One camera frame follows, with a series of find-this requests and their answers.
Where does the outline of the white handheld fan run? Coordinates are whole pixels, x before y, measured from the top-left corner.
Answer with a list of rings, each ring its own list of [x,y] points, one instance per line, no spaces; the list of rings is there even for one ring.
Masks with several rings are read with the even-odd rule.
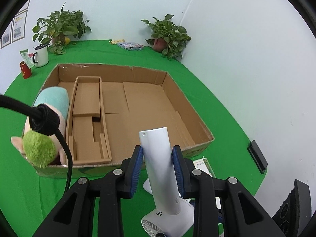
[[[193,225],[194,207],[180,197],[166,127],[139,132],[155,209],[141,225],[149,236],[183,236]]]

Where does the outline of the small cardboard divider box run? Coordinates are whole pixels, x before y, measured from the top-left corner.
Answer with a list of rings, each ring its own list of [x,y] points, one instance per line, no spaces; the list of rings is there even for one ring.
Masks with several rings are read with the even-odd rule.
[[[76,78],[70,99],[66,141],[74,165],[111,163],[100,76]]]

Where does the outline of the green table cloth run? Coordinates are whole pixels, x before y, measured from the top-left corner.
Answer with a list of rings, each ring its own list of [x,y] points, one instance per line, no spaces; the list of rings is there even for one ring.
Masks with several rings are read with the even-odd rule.
[[[151,48],[128,51],[107,40],[78,41],[63,55],[49,56],[45,67],[32,70],[32,76],[16,77],[6,94],[32,104],[51,70],[59,63],[102,63],[141,66],[168,72],[178,84],[215,139],[202,153],[215,175],[235,176],[252,194],[259,189],[260,174],[247,151],[250,142],[237,121],[220,101],[183,64],[168,60]],[[18,236],[32,236],[61,198],[65,180],[40,177],[11,144],[20,135],[25,116],[1,109],[1,211]]]

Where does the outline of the black flat device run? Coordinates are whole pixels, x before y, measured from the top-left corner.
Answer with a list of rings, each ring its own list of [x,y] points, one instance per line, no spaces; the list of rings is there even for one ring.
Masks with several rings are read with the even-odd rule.
[[[268,162],[265,159],[261,149],[259,148],[258,144],[255,140],[251,141],[247,147],[250,156],[254,160],[259,172],[264,174],[267,170]]]

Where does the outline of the green white paper box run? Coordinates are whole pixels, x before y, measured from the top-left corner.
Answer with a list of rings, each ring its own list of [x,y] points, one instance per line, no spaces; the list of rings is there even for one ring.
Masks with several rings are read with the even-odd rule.
[[[193,161],[195,168],[209,174],[211,177],[215,177],[215,174],[213,172],[213,169],[211,168],[211,165],[208,162],[208,159],[206,157],[202,157],[201,159],[196,159]]]

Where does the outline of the plush doll green hair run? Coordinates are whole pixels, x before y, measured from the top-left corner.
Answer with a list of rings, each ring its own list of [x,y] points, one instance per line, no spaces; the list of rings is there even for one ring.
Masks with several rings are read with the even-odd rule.
[[[11,137],[12,145],[36,167],[45,168],[55,159],[62,165],[68,159],[56,133],[65,136],[70,99],[63,87],[43,89],[34,102],[34,108],[43,113],[42,120],[27,118],[22,137]]]

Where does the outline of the large cardboard tray box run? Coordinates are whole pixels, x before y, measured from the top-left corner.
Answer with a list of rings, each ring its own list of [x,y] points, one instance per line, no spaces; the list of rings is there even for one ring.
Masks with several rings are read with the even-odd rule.
[[[166,127],[170,144],[180,146],[187,158],[200,154],[214,140],[209,128],[165,71],[107,64],[57,64],[41,89],[63,87],[71,99],[78,76],[102,78],[112,161],[73,165],[74,178],[103,176],[119,166],[140,143],[140,131]]]

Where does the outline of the red cup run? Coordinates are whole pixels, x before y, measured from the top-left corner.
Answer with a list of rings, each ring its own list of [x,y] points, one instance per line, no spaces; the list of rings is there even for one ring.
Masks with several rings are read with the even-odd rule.
[[[27,66],[27,64],[24,61],[20,62],[19,66],[21,69],[23,79],[28,79],[32,76],[31,69]]]

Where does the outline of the white enamel mug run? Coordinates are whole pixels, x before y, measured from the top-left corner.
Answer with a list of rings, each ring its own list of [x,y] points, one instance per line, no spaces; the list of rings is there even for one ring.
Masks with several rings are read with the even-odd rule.
[[[48,64],[48,45],[41,44],[34,48],[35,52],[32,56],[32,61],[35,67],[43,67]]]

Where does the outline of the green white packet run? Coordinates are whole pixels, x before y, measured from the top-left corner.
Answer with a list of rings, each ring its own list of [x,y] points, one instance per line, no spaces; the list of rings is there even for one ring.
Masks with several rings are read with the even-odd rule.
[[[29,55],[28,49],[19,51],[24,63],[31,69],[35,63],[33,62],[33,55]]]

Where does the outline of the patterned pencil case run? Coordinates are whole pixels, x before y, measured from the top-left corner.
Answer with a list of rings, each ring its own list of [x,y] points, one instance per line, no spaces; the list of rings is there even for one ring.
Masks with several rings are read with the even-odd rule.
[[[133,42],[119,42],[118,46],[125,50],[143,50],[144,46]]]

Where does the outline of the left potted green plant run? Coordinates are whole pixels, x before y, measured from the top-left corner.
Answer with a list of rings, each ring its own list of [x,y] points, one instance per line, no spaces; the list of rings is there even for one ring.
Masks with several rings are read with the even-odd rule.
[[[69,11],[61,8],[37,20],[32,29],[32,40],[46,45],[51,53],[62,55],[72,39],[80,39],[92,32],[88,23],[89,20],[84,18],[81,10]]]

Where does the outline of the potted green plant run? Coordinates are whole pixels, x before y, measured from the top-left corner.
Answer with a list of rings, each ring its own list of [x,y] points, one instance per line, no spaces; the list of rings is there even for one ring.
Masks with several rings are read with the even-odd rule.
[[[62,55],[72,39],[80,39],[92,32],[88,23],[89,20],[84,18],[81,10],[69,11],[61,8],[37,20],[32,29],[32,40],[46,45],[51,53]]]
[[[155,22],[150,22],[147,19],[140,21],[151,30],[150,38],[146,39],[147,44],[163,57],[180,61],[183,56],[182,52],[192,39],[187,34],[185,27],[172,22],[173,17],[173,14],[166,14],[162,20],[151,17]]]

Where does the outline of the right potted green plant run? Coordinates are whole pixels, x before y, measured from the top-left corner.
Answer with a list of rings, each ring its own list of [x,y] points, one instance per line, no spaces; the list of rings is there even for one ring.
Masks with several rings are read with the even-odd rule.
[[[147,44],[163,57],[180,61],[183,56],[182,52],[192,39],[187,34],[185,27],[172,22],[173,17],[173,14],[166,14],[162,20],[151,17],[155,22],[150,22],[147,19],[140,21],[151,30],[150,38],[146,39]]]

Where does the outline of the framed certificates on wall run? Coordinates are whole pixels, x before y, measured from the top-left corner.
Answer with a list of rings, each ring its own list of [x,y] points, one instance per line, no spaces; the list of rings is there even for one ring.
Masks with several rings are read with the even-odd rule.
[[[1,49],[25,37],[26,19],[30,1],[28,0],[23,5],[5,30],[1,37]]]

